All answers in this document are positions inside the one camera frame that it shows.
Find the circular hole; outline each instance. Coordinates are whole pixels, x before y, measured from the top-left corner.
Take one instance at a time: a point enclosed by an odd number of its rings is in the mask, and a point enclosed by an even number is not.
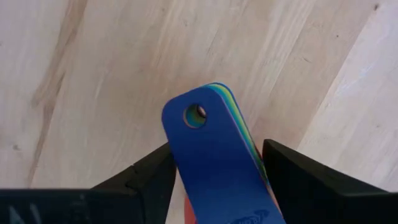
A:
[[[206,122],[206,111],[198,104],[190,105],[184,110],[183,120],[190,128],[200,128]]]

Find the blue foam piece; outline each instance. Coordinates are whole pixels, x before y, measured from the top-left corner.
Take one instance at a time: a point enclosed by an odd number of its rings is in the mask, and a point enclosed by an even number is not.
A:
[[[192,104],[206,111],[196,129],[183,120]],[[198,224],[285,223],[215,90],[203,86],[171,99],[162,122]]]

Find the foam strap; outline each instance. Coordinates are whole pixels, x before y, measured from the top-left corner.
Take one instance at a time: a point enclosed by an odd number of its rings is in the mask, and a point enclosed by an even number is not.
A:
[[[162,122],[198,224],[284,223],[228,87],[212,83],[171,99]]]

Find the printed logo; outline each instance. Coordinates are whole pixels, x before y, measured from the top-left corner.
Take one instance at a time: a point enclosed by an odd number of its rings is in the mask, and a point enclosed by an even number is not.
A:
[[[254,215],[239,218],[228,224],[262,224],[268,217],[268,214],[269,212],[267,210],[258,210],[254,212]]]

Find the wooden surface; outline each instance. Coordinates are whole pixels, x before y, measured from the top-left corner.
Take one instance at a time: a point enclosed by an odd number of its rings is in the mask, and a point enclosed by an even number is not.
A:
[[[0,186],[92,187],[210,82],[272,138],[398,190],[398,2],[0,0]],[[182,223],[177,180],[169,223]]]

